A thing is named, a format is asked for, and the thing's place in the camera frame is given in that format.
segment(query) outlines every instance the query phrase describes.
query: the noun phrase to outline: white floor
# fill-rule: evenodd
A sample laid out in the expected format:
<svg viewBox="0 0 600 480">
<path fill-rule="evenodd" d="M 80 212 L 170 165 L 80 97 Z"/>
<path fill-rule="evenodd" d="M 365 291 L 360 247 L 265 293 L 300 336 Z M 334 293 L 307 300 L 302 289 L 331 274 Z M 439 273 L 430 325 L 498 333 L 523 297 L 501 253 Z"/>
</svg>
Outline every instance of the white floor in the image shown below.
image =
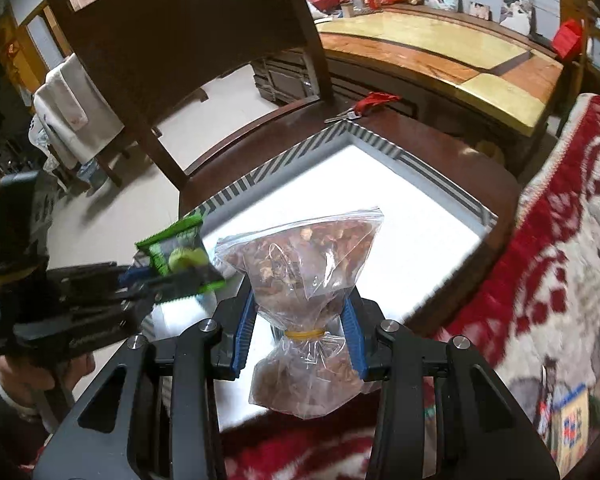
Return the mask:
<svg viewBox="0 0 600 480">
<path fill-rule="evenodd" d="M 205 85 L 209 99 L 193 101 L 158 127 L 160 140 L 184 169 L 220 140 L 276 109 L 258 94 L 250 66 Z M 131 159 L 118 158 L 114 170 L 123 187 L 110 181 L 93 196 L 63 198 L 48 232 L 50 268 L 108 260 L 131 263 L 135 242 L 178 219 L 178 191 L 138 146 Z M 96 371 L 118 346 L 96 353 Z M 80 394 L 92 377 L 76 387 Z"/>
</svg>

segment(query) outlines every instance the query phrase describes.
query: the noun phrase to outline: red and white blanket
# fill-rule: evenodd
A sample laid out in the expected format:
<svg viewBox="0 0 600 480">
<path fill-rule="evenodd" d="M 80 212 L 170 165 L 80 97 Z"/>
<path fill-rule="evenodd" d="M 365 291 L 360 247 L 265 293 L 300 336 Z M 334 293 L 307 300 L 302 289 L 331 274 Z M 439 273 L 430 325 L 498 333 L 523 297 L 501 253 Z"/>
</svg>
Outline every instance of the red and white blanket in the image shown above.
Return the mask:
<svg viewBox="0 0 600 480">
<path fill-rule="evenodd" d="M 555 361 L 556 396 L 584 383 L 600 400 L 600 96 L 578 98 L 562 137 L 523 192 L 507 251 L 437 338 L 464 334 L 528 415 L 542 364 Z M 276 414 L 223 435 L 232 480 L 364 478 L 377 394 L 327 417 Z"/>
</svg>

